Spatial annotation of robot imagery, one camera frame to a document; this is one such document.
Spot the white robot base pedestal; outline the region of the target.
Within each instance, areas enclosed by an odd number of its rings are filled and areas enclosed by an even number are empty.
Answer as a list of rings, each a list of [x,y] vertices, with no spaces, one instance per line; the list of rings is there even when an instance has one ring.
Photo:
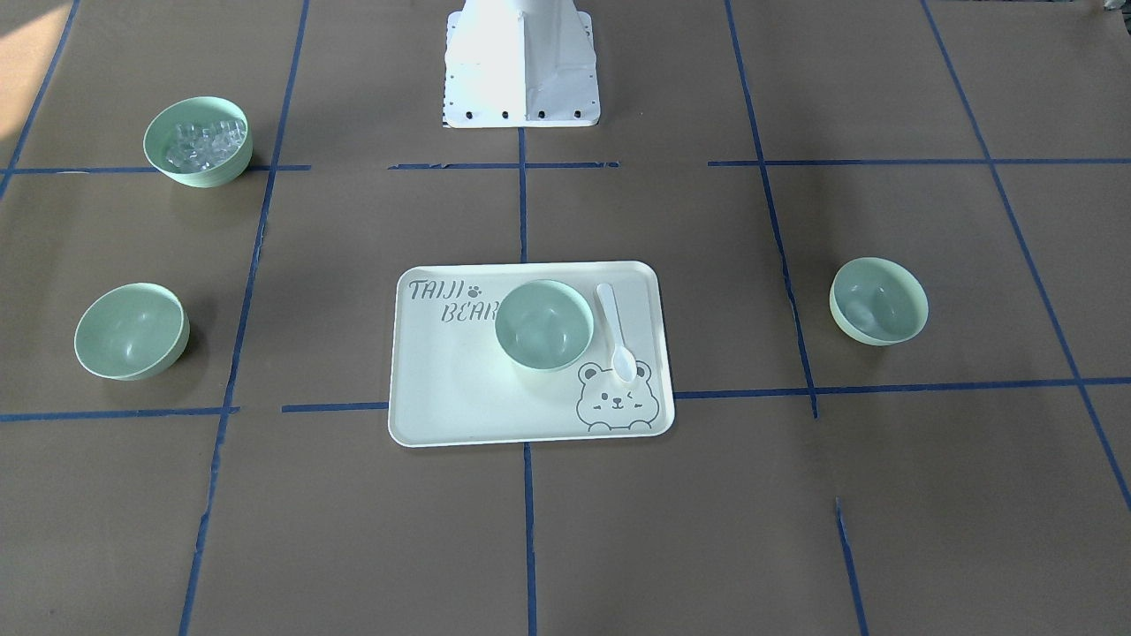
[[[573,1],[466,1],[449,12],[442,124],[566,128],[601,117],[593,20]]]

